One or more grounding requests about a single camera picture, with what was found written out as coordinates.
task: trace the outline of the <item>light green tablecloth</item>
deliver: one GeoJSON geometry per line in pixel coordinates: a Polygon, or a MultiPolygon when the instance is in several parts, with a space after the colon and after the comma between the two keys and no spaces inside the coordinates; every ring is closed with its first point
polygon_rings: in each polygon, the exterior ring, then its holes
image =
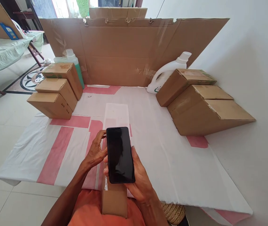
{"type": "Polygon", "coordinates": [[[43,45],[43,34],[41,32],[32,32],[26,34],[26,39],[10,40],[0,39],[0,70],[12,65],[24,54],[31,40],[34,46],[41,51],[43,45]]]}

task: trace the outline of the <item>phone screen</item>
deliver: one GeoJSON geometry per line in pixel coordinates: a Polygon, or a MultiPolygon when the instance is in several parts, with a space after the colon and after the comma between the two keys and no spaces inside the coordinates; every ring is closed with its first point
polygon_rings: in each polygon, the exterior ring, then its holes
{"type": "Polygon", "coordinates": [[[129,129],[107,128],[109,180],[113,183],[135,182],[129,129]]]}

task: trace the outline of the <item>hand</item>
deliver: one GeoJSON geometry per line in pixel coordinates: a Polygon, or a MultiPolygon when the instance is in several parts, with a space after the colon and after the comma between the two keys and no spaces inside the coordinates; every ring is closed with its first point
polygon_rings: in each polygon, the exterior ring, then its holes
{"type": "Polygon", "coordinates": [[[81,165],[88,166],[88,168],[91,169],[92,167],[96,166],[104,159],[104,157],[108,153],[108,149],[105,148],[102,151],[100,147],[100,142],[102,141],[103,138],[106,137],[106,133],[107,133],[106,130],[100,130],[97,133],[95,139],[92,141],[90,150],[87,156],[85,157],[85,159],[83,160],[83,162],[81,163],[81,165]]]}
{"type": "MultiPolygon", "coordinates": [[[[147,176],[146,170],[142,165],[138,154],[136,153],[134,146],[132,146],[132,157],[134,162],[135,182],[126,183],[124,185],[132,193],[132,195],[138,202],[146,203],[154,195],[154,189],[149,180],[149,177],[147,176]]],[[[103,161],[108,162],[108,156],[106,156],[103,161]]],[[[108,176],[108,166],[105,167],[103,172],[106,176],[108,176]]]]}

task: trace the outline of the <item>orange shirt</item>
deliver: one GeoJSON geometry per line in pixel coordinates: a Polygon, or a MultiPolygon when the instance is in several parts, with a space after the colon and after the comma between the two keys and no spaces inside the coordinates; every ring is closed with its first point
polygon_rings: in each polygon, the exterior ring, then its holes
{"type": "Polygon", "coordinates": [[[145,226],[142,214],[132,199],[128,198],[128,218],[102,215],[100,191],[83,189],[79,194],[69,226],[93,226],[93,225],[124,225],[145,226]]]}

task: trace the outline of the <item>person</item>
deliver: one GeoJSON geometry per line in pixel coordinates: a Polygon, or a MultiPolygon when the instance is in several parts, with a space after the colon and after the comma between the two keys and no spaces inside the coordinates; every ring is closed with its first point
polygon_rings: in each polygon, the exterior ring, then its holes
{"type": "Polygon", "coordinates": [[[101,140],[106,130],[100,130],[93,140],[90,150],[80,164],[70,184],[50,209],[42,226],[52,225],[146,225],[166,226],[168,222],[161,202],[153,189],[135,147],[131,148],[134,162],[135,182],[124,184],[135,199],[128,198],[128,218],[101,214],[100,191],[82,190],[82,185],[90,169],[100,162],[108,162],[107,148],[101,150],[101,140]]]}

